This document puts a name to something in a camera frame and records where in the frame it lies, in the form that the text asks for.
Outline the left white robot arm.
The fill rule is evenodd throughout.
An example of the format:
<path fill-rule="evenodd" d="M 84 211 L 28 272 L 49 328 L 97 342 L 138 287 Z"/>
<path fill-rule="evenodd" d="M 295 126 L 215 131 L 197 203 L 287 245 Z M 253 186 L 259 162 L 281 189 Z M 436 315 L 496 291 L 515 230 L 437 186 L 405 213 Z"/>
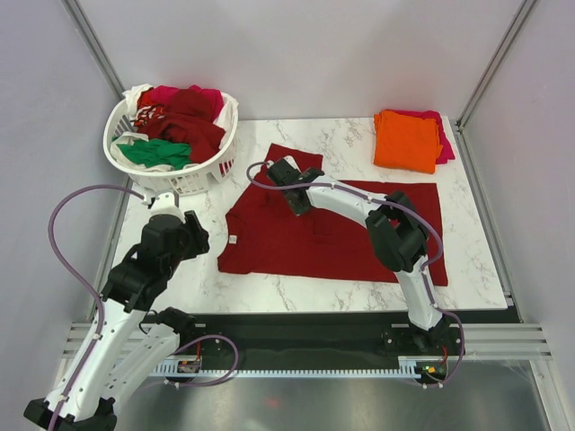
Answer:
<path fill-rule="evenodd" d="M 28 403 L 24 417 L 43 429 L 112 430 L 147 376 L 171 353 L 196 346 L 194 318 L 168 307 L 155 316 L 140 344 L 125 359 L 119 357 L 178 266 L 208 250 L 208 232 L 194 211 L 153 215 L 140 242 L 109 272 L 103 312 L 71 368 L 45 398 Z"/>

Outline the dark red t shirt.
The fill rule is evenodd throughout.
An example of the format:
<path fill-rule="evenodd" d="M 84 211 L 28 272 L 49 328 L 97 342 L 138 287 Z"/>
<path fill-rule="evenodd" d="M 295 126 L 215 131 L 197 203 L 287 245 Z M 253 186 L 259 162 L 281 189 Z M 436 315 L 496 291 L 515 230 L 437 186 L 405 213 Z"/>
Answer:
<path fill-rule="evenodd" d="M 302 169 L 322 168 L 323 156 L 270 144 L 265 161 L 293 156 Z M 375 193 L 405 193 L 442 237 L 438 188 L 433 183 L 343 180 Z M 250 185 L 226 214 L 228 244 L 217 258 L 220 272 L 397 283 L 376 258 L 367 230 L 330 211 L 294 215 L 279 191 Z"/>

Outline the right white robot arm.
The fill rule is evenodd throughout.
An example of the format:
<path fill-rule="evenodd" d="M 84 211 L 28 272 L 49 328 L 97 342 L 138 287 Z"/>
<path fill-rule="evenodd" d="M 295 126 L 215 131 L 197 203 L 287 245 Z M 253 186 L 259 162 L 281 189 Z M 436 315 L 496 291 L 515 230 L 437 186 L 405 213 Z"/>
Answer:
<path fill-rule="evenodd" d="M 411 343 L 421 353 L 448 351 L 456 337 L 450 319 L 438 305 L 429 266 L 443 254 L 437 231 L 401 191 L 371 193 L 345 184 L 317 168 L 299 170 L 291 156 L 266 162 L 271 188 L 280 190 L 300 216 L 322 209 L 367 230 L 378 262 L 397 279 L 408 307 Z"/>

